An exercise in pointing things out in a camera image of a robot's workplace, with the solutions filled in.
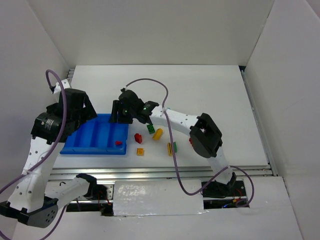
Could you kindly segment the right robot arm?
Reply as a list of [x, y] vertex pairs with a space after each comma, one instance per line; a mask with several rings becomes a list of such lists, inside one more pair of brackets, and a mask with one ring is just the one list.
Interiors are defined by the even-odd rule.
[[112, 102], [110, 123], [132, 124], [136, 119], [142, 124], [167, 127], [190, 138], [193, 150], [206, 158], [214, 178], [203, 185], [213, 184], [222, 196], [232, 192], [236, 174], [230, 168], [222, 148], [222, 133], [207, 114], [188, 115], [166, 108], [154, 101], [143, 102], [132, 90], [122, 89], [118, 99]]

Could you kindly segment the green two-stud lego brick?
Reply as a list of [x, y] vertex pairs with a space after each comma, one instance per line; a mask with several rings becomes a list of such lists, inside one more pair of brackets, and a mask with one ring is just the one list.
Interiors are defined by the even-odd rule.
[[154, 134], [156, 132], [155, 128], [154, 128], [154, 126], [152, 124], [147, 124], [146, 127], [147, 127], [147, 130], [148, 130], [149, 134]]

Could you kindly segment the yellow black striped lego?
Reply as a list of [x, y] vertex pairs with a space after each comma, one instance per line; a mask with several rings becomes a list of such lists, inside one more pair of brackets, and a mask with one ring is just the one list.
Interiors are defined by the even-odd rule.
[[174, 151], [173, 151], [173, 148], [172, 148], [172, 144], [170, 142], [167, 144], [167, 152], [168, 152], [169, 156], [173, 155]]

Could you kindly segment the yellow long lego brick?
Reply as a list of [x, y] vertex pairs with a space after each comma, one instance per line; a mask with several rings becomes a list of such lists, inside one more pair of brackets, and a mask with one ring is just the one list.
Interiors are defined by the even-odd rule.
[[163, 134], [163, 130], [161, 128], [158, 128], [153, 134], [152, 139], [155, 141], [158, 141], [161, 138], [162, 134]]

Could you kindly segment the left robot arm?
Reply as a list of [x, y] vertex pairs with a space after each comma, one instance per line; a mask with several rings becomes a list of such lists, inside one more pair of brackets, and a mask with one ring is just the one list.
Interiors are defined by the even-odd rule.
[[36, 228], [46, 228], [60, 208], [83, 196], [91, 199], [97, 179], [79, 173], [70, 182], [56, 189], [46, 189], [55, 159], [49, 156], [58, 143], [65, 143], [80, 126], [97, 117], [88, 95], [67, 88], [59, 93], [58, 102], [49, 105], [34, 121], [29, 154], [8, 200], [1, 202], [0, 214]]

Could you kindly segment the red square lego brick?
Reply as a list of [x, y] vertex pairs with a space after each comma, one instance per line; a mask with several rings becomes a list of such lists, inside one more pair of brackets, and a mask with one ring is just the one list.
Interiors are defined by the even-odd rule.
[[138, 144], [141, 144], [143, 142], [143, 138], [142, 138], [142, 135], [139, 134], [139, 133], [136, 133], [134, 135], [134, 140], [138, 143]]

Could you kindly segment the green curved lego piece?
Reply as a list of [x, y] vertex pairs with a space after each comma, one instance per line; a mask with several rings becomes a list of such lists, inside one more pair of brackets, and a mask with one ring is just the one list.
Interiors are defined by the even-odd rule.
[[177, 143], [176, 142], [173, 142], [173, 150], [175, 153], [178, 152], [178, 147], [177, 147]]

